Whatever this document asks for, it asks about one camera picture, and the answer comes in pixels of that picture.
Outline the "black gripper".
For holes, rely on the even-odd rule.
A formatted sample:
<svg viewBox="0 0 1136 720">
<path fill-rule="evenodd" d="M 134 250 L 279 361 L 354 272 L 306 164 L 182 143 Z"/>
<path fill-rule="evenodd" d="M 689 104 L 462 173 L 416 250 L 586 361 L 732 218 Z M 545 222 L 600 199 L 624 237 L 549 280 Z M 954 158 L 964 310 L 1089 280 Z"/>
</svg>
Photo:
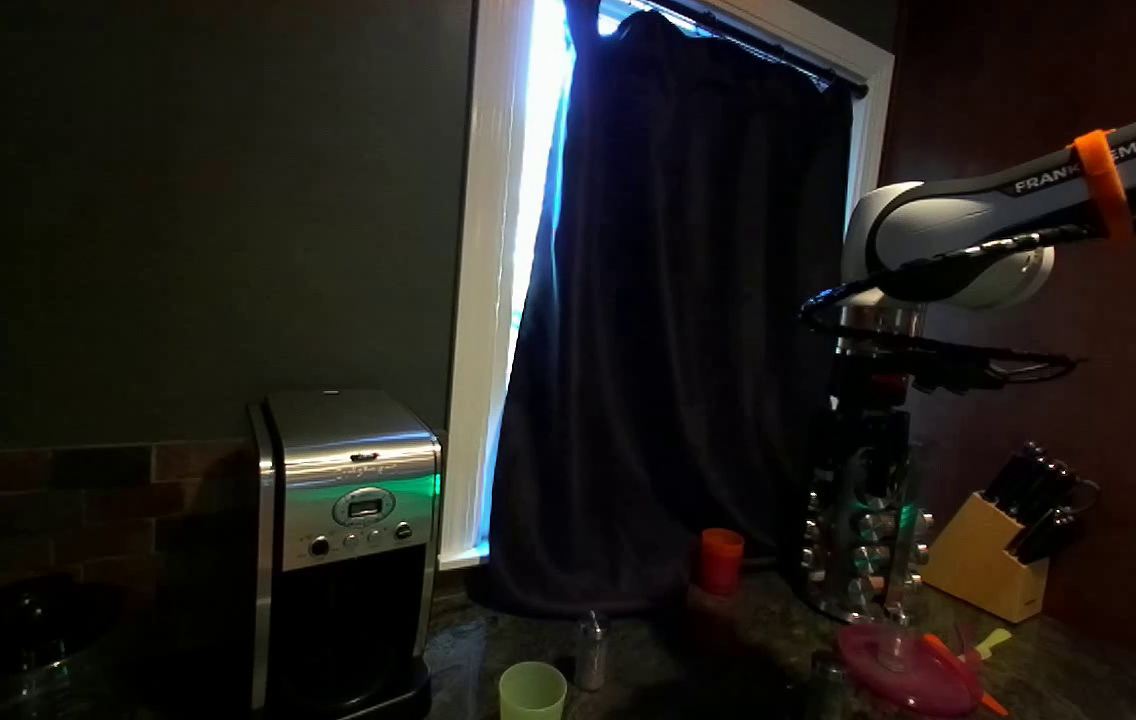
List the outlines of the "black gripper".
<svg viewBox="0 0 1136 720">
<path fill-rule="evenodd" d="M 833 409 L 846 450 L 901 454 L 908 447 L 908 370 L 904 339 L 922 315 L 895 298 L 853 298 L 837 315 Z"/>
</svg>

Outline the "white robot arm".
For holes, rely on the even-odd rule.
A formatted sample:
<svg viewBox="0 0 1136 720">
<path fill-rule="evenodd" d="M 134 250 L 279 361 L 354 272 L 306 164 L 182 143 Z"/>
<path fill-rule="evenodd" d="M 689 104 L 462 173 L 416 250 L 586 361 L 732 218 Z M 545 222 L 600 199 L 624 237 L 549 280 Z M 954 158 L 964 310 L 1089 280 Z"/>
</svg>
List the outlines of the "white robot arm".
<svg viewBox="0 0 1136 720">
<path fill-rule="evenodd" d="M 895 380 L 996 393 L 1069 376 L 1072 354 L 929 339 L 917 315 L 1017 309 L 1048 284 L 1066 243 L 1092 241 L 1136 241 L 1136 119 L 993 177 L 874 189 L 853 206 L 842 280 L 799 305 L 846 361 L 837 409 L 894 409 Z"/>
</svg>

